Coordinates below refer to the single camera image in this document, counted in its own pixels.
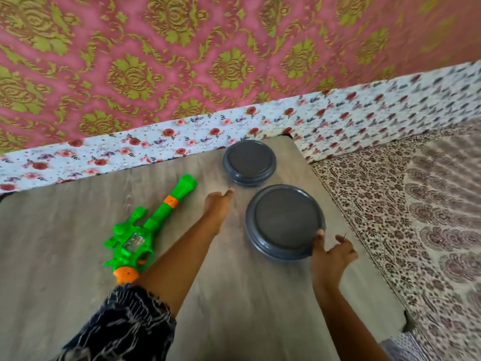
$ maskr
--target wooden table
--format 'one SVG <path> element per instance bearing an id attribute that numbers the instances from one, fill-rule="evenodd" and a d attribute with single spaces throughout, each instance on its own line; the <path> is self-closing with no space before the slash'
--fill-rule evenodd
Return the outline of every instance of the wooden table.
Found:
<path id="1" fill-rule="evenodd" d="M 162 254 L 201 215 L 205 196 L 235 187 L 232 211 L 177 317 L 174 360 L 338 359 L 311 288 L 310 260 L 273 262 L 247 240 L 244 215 L 262 187 L 286 183 L 310 193 L 324 211 L 327 247 L 347 234 L 359 260 L 341 290 L 380 341 L 404 324 L 403 308 L 377 272 L 331 197 L 288 137 L 265 140 L 275 174 L 256 189 L 230 182 L 225 150 L 112 172 L 8 196 L 0 203 L 0 359 L 55 355 L 115 285 L 102 243 L 136 206 L 151 214 L 188 173 L 199 182 L 168 218 L 156 240 Z"/>

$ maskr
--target gray plastic container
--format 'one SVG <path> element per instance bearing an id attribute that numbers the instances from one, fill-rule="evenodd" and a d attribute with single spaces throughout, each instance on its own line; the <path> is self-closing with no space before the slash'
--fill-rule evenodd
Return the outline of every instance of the gray plastic container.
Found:
<path id="1" fill-rule="evenodd" d="M 272 185 L 259 191 L 247 206 L 246 232 L 264 255 L 283 261 L 312 255 L 318 229 L 326 230 L 319 204 L 292 185 Z"/>
<path id="2" fill-rule="evenodd" d="M 222 161 L 227 175 L 239 185 L 256 187 L 272 176 L 276 155 L 259 140 L 241 140 L 225 151 Z"/>

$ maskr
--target toy gun barrel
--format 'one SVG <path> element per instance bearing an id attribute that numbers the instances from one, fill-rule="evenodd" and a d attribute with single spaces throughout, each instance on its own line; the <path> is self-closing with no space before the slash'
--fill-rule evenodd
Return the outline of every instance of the toy gun barrel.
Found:
<path id="1" fill-rule="evenodd" d="M 153 234 L 156 234 L 165 219 L 169 216 L 172 210 L 178 205 L 188 193 L 195 189 L 197 181 L 191 175 L 183 175 L 177 186 L 168 195 L 162 205 L 153 213 L 153 215 L 147 219 L 143 227 L 151 230 Z"/>

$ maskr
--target green toy gun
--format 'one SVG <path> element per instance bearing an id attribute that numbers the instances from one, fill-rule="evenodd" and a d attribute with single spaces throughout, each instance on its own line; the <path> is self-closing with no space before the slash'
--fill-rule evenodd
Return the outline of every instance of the green toy gun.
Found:
<path id="1" fill-rule="evenodd" d="M 105 262 L 105 266 L 112 266 L 117 284 L 131 283 L 150 265 L 154 258 L 153 238 L 179 201 L 196 186 L 197 181 L 191 175 L 183 175 L 143 226 L 134 225 L 147 213 L 142 206 L 138 206 L 127 221 L 113 226 L 113 236 L 104 243 L 105 247 L 113 249 L 113 259 Z"/>

